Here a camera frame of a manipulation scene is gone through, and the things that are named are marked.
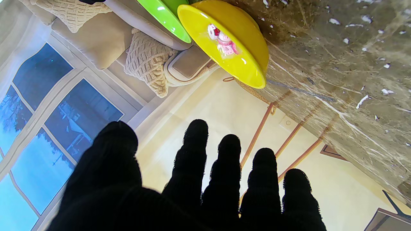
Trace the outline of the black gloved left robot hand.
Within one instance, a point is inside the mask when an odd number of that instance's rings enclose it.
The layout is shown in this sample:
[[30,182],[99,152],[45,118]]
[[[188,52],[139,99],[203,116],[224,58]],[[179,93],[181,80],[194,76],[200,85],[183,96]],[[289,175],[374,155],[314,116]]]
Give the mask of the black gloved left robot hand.
[[74,172],[49,231],[325,231],[306,174],[290,169],[279,200],[276,157],[261,148],[248,190],[240,199],[240,140],[228,134],[218,146],[210,182],[202,191],[208,126],[193,120],[169,182],[161,193],[145,188],[135,153],[138,139],[122,121],[98,133]]

